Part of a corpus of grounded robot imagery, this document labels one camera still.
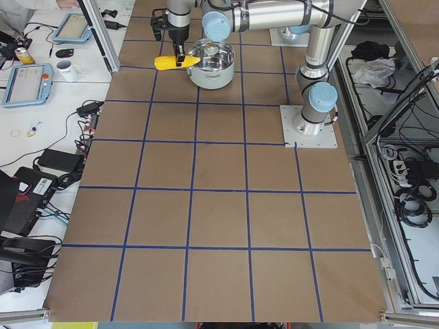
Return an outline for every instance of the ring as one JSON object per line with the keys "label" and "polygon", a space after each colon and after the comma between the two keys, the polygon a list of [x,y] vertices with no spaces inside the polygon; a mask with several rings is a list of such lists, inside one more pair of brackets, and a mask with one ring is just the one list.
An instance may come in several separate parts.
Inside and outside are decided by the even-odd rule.
{"label": "ring", "polygon": [[14,129],[11,131],[11,137],[18,137],[20,136],[20,130]]}

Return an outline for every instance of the sleeve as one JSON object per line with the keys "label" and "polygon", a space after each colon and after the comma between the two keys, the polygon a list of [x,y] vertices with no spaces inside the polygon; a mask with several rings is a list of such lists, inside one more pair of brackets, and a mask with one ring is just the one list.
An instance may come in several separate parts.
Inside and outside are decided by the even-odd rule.
{"label": "sleeve", "polygon": [[29,9],[60,9],[56,0],[11,0]]}

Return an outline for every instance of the grid square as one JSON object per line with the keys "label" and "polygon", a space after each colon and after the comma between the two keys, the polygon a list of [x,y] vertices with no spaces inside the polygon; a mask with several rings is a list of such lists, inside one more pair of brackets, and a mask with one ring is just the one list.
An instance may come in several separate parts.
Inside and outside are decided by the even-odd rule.
{"label": "grid square", "polygon": [[250,193],[252,247],[308,248],[300,194]]}
{"label": "grid square", "polygon": [[281,111],[278,106],[246,106],[249,143],[283,144]]}
{"label": "grid square", "polygon": [[288,85],[288,98],[289,103],[292,105],[303,105],[302,91],[297,85],[295,75],[287,75],[287,85]]}
{"label": "grid square", "polygon": [[245,193],[195,192],[190,245],[247,247]]}
{"label": "grid square", "polygon": [[283,64],[286,73],[296,74],[299,66],[305,61],[306,47],[282,47]]}
{"label": "grid square", "polygon": [[107,101],[99,117],[95,138],[143,140],[149,111],[149,103]]}
{"label": "grid square", "polygon": [[152,10],[156,8],[166,8],[166,6],[166,0],[136,0],[134,8],[132,9],[132,16],[150,17],[152,15]]}
{"label": "grid square", "polygon": [[287,103],[283,74],[244,73],[245,103],[281,105]]}
{"label": "grid square", "polygon": [[189,192],[137,191],[128,242],[186,245]]}
{"label": "grid square", "polygon": [[309,252],[252,252],[252,270],[257,321],[320,321]]}
{"label": "grid square", "polygon": [[240,35],[242,35],[242,33],[230,33],[230,36],[228,36],[228,38],[226,40],[228,43],[233,44],[235,50],[236,50],[236,48],[239,47],[239,44],[240,44],[239,36]]}
{"label": "grid square", "polygon": [[154,103],[151,107],[147,139],[193,141],[195,112],[195,104]]}
{"label": "grid square", "polygon": [[240,33],[243,45],[267,45],[272,44],[270,31],[268,29],[258,29]]}
{"label": "grid square", "polygon": [[110,321],[121,255],[119,248],[63,247],[45,300],[50,321]]}
{"label": "grid square", "polygon": [[352,191],[355,185],[343,145],[337,149],[298,149],[305,191]]}
{"label": "grid square", "polygon": [[192,144],[146,143],[139,186],[191,187]]}
{"label": "grid square", "polygon": [[242,104],[241,73],[233,75],[232,81],[225,87],[215,90],[200,89],[200,102],[202,103],[233,103]]}
{"label": "grid square", "polygon": [[370,248],[357,195],[306,195],[315,248]]}
{"label": "grid square", "polygon": [[64,243],[123,245],[133,191],[80,188]]}
{"label": "grid square", "polygon": [[142,143],[94,141],[83,186],[134,186]]}
{"label": "grid square", "polygon": [[150,101],[156,71],[121,67],[113,74],[107,99]]}
{"label": "grid square", "polygon": [[203,26],[200,19],[191,19],[188,41],[198,41],[203,38]]}
{"label": "grid square", "polygon": [[243,45],[242,58],[244,72],[283,72],[280,47]]}
{"label": "grid square", "polygon": [[200,104],[197,140],[242,143],[244,141],[242,106]]}
{"label": "grid square", "polygon": [[380,321],[387,306],[370,252],[315,252],[314,263],[325,321]]}
{"label": "grid square", "polygon": [[150,23],[150,18],[130,17],[130,24],[128,24],[128,27],[126,29],[124,40],[156,40],[154,32],[150,27]]}
{"label": "grid square", "polygon": [[160,47],[161,43],[156,41],[125,41],[119,54],[121,65],[154,68]]}
{"label": "grid square", "polygon": [[248,188],[264,191],[298,191],[294,151],[284,146],[247,146]]}
{"label": "grid square", "polygon": [[194,187],[245,189],[244,147],[242,145],[199,144]]}
{"label": "grid square", "polygon": [[198,87],[185,70],[158,71],[154,101],[197,101]]}
{"label": "grid square", "polygon": [[184,250],[127,249],[115,321],[180,321],[184,276]]}
{"label": "grid square", "polygon": [[185,320],[201,319],[206,322],[252,320],[248,252],[189,252]]}

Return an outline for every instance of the metal rack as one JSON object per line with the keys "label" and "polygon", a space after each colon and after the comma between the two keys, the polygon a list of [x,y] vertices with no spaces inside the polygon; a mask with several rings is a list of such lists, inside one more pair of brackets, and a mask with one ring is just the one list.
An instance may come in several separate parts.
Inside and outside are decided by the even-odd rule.
{"label": "metal rack", "polygon": [[[424,68],[424,65],[417,57],[409,40],[405,37],[387,1],[380,0],[380,3],[413,67],[412,70],[402,69],[396,71],[394,74],[396,80],[395,88],[403,89],[415,74]],[[400,186],[392,179],[389,179],[389,170],[386,169],[385,163],[380,160],[376,144],[380,127],[385,125],[385,122],[390,122],[393,119],[396,121],[394,125],[395,132],[386,138],[381,138],[380,143],[393,145],[401,142],[407,143],[408,139],[410,140],[409,143],[413,142],[421,147],[432,145],[439,147],[439,140],[435,136],[431,136],[422,130],[408,131],[405,134],[407,139],[401,140],[398,131],[403,125],[404,127],[408,125],[419,125],[417,119],[414,118],[410,112],[405,112],[405,104],[394,108],[395,105],[391,102],[391,97],[380,95],[377,90],[374,90],[368,85],[352,83],[350,75],[354,73],[363,62],[361,60],[350,60],[348,66],[346,65],[346,59],[351,56],[353,49],[354,47],[352,46],[345,46],[343,48],[338,59],[338,71],[344,82],[342,88],[346,89],[346,98],[349,99],[349,104],[352,108],[351,114],[357,124],[359,147],[363,149],[367,157],[366,166],[370,168],[370,172],[365,174],[362,164],[360,165],[360,170],[355,170],[355,166],[358,165],[358,162],[353,162],[353,169],[354,172],[357,172],[355,175],[356,179],[358,178],[357,176],[361,176],[361,179],[368,180],[369,184],[374,185],[374,191],[369,193],[369,195],[367,195],[367,193],[360,193],[360,195],[363,194],[361,198],[369,198],[370,203],[372,203],[373,200],[371,200],[371,198],[373,198],[373,196],[371,195],[377,194],[377,199],[379,200],[380,206],[382,206],[381,211],[378,209],[371,212],[374,218],[368,219],[368,225],[375,227],[375,233],[371,234],[372,240],[378,245],[381,251],[384,251],[382,254],[393,255],[392,266],[396,270],[396,274],[392,280],[392,284],[389,284],[390,281],[386,282],[386,289],[389,290],[387,297],[390,296],[392,300],[390,309],[392,309],[392,312],[399,314],[398,323],[400,323],[402,319],[408,320],[410,315],[410,321],[414,320],[415,323],[418,321],[418,325],[421,326],[421,319],[423,319],[423,315],[425,315],[423,309],[430,308],[429,315],[433,314],[433,322],[435,322],[434,317],[439,317],[439,302],[426,295],[418,284],[416,274],[413,270],[412,260],[405,243],[408,241],[413,257],[417,260],[416,269],[417,272],[420,273],[419,276],[424,282],[424,287],[432,293],[435,293],[437,288],[435,287],[432,276],[439,276],[439,200],[427,202],[433,213],[433,221],[427,228],[411,228],[403,224],[401,224],[402,226],[400,227],[394,211],[394,194]],[[438,121],[432,119],[432,116],[439,116],[439,108],[437,106],[439,103],[439,93],[432,82],[427,85],[425,90],[427,96],[420,101],[419,105],[427,114],[419,111],[418,118],[425,127],[434,130],[435,124],[436,127],[438,126]],[[371,126],[371,124],[368,125],[370,117],[375,115],[384,117],[377,120],[373,126]],[[439,183],[432,182],[431,185],[439,191]],[[381,214],[383,214],[385,220],[380,218]],[[389,317],[384,315],[383,318],[386,321],[393,319],[390,315]]]}

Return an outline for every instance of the white mug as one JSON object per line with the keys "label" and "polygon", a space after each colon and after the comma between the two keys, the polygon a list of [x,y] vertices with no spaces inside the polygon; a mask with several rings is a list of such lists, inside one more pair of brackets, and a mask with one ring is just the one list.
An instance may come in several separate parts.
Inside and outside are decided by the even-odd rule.
{"label": "white mug", "polygon": [[82,75],[79,65],[73,64],[69,60],[62,60],[61,62],[58,62],[56,68],[67,82],[75,82]]}

